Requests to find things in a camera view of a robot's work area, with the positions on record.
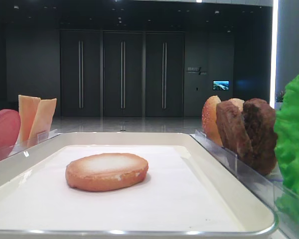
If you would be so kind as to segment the green lettuce leaf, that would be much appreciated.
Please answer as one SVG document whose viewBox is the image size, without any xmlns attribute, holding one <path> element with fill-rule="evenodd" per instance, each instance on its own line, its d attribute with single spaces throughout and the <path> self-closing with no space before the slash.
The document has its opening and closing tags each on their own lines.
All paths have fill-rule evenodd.
<svg viewBox="0 0 299 239">
<path fill-rule="evenodd" d="M 299 196 L 299 74 L 285 87 L 274 132 L 278 136 L 275 154 L 283 186 Z"/>
</svg>

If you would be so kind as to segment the left meat patty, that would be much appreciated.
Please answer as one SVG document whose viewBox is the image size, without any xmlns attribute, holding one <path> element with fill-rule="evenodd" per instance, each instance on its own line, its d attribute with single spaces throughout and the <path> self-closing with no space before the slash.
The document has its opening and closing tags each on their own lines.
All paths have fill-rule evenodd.
<svg viewBox="0 0 299 239">
<path fill-rule="evenodd" d="M 223 146 L 236 153 L 245 163 L 251 163 L 253 149 L 239 108 L 231 101 L 218 103 L 216 124 Z"/>
</svg>

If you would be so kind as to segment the meat patty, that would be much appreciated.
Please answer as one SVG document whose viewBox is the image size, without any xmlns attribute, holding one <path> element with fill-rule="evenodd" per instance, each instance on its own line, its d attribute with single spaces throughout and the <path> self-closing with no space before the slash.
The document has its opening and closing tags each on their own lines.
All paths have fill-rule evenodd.
<svg viewBox="0 0 299 239">
<path fill-rule="evenodd" d="M 236 153 L 245 163 L 251 163 L 253 149 L 239 108 L 231 101 L 218 103 L 216 124 L 223 146 Z"/>
<path fill-rule="evenodd" d="M 253 98 L 243 103 L 242 113 L 253 149 L 252 168 L 266 176 L 277 163 L 275 147 L 278 136 L 274 132 L 276 111 L 265 100 Z"/>
</svg>

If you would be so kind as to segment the pale bun behind patties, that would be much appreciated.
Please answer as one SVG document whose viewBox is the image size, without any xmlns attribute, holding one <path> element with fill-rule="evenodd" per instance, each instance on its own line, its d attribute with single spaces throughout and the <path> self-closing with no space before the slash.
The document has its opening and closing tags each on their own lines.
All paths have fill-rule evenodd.
<svg viewBox="0 0 299 239">
<path fill-rule="evenodd" d="M 234 104 L 240 112 L 243 111 L 243 103 L 245 102 L 244 100 L 242 99 L 238 99 L 238 98 L 231 98 L 229 99 L 229 101 Z"/>
</svg>

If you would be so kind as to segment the right cheese slice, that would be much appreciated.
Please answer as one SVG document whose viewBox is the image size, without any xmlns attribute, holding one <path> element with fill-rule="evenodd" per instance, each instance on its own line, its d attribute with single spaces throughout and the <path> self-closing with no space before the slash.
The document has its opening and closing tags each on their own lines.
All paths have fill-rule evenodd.
<svg viewBox="0 0 299 239">
<path fill-rule="evenodd" d="M 37 138 L 40 133 L 50 132 L 57 99 L 41 100 L 38 104 L 29 139 Z"/>
</svg>

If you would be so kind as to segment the cheese slice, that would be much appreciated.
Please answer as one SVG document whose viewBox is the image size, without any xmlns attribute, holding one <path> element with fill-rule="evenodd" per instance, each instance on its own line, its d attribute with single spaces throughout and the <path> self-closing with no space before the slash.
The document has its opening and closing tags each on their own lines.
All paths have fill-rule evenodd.
<svg viewBox="0 0 299 239">
<path fill-rule="evenodd" d="M 37 138 L 40 133 L 50 132 L 57 99 L 41 100 L 38 104 L 29 139 Z"/>
<path fill-rule="evenodd" d="M 18 111 L 21 122 L 19 142 L 28 140 L 40 101 L 39 97 L 18 95 Z"/>
</svg>

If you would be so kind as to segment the right meat patty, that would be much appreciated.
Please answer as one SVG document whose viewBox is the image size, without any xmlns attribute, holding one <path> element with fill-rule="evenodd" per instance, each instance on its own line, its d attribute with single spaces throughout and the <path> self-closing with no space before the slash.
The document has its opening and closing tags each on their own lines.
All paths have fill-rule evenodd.
<svg viewBox="0 0 299 239">
<path fill-rule="evenodd" d="M 253 149 L 252 168 L 266 176 L 277 163 L 275 147 L 278 136 L 274 132 L 276 111 L 265 100 L 253 98 L 243 103 L 242 113 Z"/>
</svg>

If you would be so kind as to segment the left cheese slice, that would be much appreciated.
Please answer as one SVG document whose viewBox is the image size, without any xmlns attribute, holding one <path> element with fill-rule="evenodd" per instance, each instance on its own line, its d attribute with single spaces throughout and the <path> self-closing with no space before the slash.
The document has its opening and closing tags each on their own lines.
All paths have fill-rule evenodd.
<svg viewBox="0 0 299 239">
<path fill-rule="evenodd" d="M 28 140 L 40 101 L 39 97 L 18 95 L 18 111 L 21 122 L 19 142 Z"/>
</svg>

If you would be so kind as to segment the front tomato slice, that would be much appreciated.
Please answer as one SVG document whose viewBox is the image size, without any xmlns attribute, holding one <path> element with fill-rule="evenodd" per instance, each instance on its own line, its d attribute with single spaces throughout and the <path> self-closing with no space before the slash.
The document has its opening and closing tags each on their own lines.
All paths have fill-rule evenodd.
<svg viewBox="0 0 299 239">
<path fill-rule="evenodd" d="M 15 110 L 0 110 L 0 148 L 12 146 L 20 131 L 21 120 Z"/>
</svg>

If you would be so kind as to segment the sesame top bun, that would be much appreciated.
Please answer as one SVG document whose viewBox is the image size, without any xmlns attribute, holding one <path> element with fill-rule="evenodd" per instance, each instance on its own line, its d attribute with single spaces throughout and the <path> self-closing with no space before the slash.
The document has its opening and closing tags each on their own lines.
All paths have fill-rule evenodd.
<svg viewBox="0 0 299 239">
<path fill-rule="evenodd" d="M 222 147 L 222 140 L 216 124 L 216 106 L 221 100 L 218 96 L 209 97 L 202 108 L 202 128 L 206 136 Z"/>
</svg>

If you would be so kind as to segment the bottom bun slice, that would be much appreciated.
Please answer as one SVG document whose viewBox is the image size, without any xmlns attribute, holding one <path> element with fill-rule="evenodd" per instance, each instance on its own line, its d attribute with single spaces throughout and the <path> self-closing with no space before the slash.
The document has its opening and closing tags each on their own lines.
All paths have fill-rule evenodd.
<svg viewBox="0 0 299 239">
<path fill-rule="evenodd" d="M 106 192 L 143 182 L 148 169 L 148 162 L 138 155 L 101 153 L 70 162 L 66 166 L 65 178 L 71 188 Z"/>
</svg>

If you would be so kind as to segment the right dark door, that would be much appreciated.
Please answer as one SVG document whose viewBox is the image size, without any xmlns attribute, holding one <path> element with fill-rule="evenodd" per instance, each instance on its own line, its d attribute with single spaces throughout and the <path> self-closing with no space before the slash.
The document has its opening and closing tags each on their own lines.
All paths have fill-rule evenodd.
<svg viewBox="0 0 299 239">
<path fill-rule="evenodd" d="M 184 36 L 146 34 L 146 116 L 183 114 Z"/>
</svg>

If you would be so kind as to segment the middle dark door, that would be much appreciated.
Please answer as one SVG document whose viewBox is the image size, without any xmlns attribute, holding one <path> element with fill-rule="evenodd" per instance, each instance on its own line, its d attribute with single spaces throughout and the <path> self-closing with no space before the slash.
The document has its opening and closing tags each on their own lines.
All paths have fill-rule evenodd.
<svg viewBox="0 0 299 239">
<path fill-rule="evenodd" d="M 142 34 L 104 33 L 104 116 L 142 116 Z"/>
</svg>

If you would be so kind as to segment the white serving tray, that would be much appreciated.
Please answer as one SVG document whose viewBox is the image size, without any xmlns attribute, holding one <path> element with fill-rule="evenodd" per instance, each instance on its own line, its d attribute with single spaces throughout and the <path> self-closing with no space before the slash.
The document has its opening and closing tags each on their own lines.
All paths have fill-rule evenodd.
<svg viewBox="0 0 299 239">
<path fill-rule="evenodd" d="M 146 179 L 110 192 L 71 189 L 65 168 L 133 153 Z M 268 239 L 278 216 L 184 133 L 63 133 L 0 162 L 0 239 Z"/>
</svg>

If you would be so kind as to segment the potted plants white planter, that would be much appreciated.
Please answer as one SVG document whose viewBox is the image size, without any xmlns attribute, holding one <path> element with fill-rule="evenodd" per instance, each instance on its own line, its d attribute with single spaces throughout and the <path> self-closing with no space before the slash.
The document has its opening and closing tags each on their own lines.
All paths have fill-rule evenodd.
<svg viewBox="0 0 299 239">
<path fill-rule="evenodd" d="M 280 110 L 282 107 L 283 99 L 284 99 L 285 91 L 280 91 L 276 93 L 275 97 L 275 110 Z"/>
</svg>

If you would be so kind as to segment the left clear acrylic rack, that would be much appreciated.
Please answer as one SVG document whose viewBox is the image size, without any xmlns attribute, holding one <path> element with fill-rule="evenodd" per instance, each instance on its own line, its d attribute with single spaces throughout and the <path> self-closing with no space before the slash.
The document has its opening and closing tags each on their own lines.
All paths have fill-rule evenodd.
<svg viewBox="0 0 299 239">
<path fill-rule="evenodd" d="M 41 142 L 44 142 L 48 139 L 51 139 L 60 133 L 58 132 L 58 129 L 52 130 L 52 131 L 45 131 L 39 133 L 37 136 L 23 142 L 17 142 L 15 145 L 11 146 L 5 146 L 0 148 L 0 161 L 6 159 L 9 156 L 12 156 L 16 153 L 22 152 L 27 150 L 28 148 L 38 145 Z"/>
</svg>

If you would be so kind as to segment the clear acrylic rack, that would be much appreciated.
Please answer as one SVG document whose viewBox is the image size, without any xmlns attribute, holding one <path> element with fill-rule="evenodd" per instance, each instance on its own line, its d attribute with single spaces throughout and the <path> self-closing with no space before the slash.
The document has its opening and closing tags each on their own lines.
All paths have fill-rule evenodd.
<svg viewBox="0 0 299 239">
<path fill-rule="evenodd" d="M 39 133 L 37 136 L 23 142 L 17 142 L 15 145 L 11 146 L 5 146 L 0 148 L 0 161 L 6 159 L 9 156 L 12 156 L 16 153 L 22 152 L 27 150 L 28 148 L 38 145 L 41 142 L 44 142 L 48 139 L 51 139 L 60 133 L 58 132 L 58 129 L 52 130 L 52 131 L 45 131 Z"/>
<path fill-rule="evenodd" d="M 218 146 L 206 134 L 196 130 L 192 135 L 217 161 L 279 217 L 279 231 L 287 239 L 299 239 L 299 195 L 283 185 L 278 167 L 262 176 L 238 159 L 230 150 Z"/>
</svg>

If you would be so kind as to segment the right clear acrylic rack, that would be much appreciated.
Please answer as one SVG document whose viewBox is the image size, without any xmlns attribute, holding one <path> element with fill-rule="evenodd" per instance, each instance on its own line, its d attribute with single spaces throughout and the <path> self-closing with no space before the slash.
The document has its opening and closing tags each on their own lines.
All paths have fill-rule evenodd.
<svg viewBox="0 0 299 239">
<path fill-rule="evenodd" d="M 206 134 L 196 130 L 192 135 L 217 161 L 279 217 L 279 231 L 287 239 L 299 239 L 299 195 L 283 185 L 278 167 L 262 176 L 238 159 L 230 150 L 218 146 Z"/>
</svg>

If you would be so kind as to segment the small wall screen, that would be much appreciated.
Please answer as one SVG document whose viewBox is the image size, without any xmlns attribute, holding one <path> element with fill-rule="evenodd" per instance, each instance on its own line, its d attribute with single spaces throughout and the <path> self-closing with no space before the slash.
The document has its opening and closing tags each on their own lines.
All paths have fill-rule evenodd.
<svg viewBox="0 0 299 239">
<path fill-rule="evenodd" d="M 229 90 L 229 81 L 213 81 L 213 90 Z"/>
</svg>

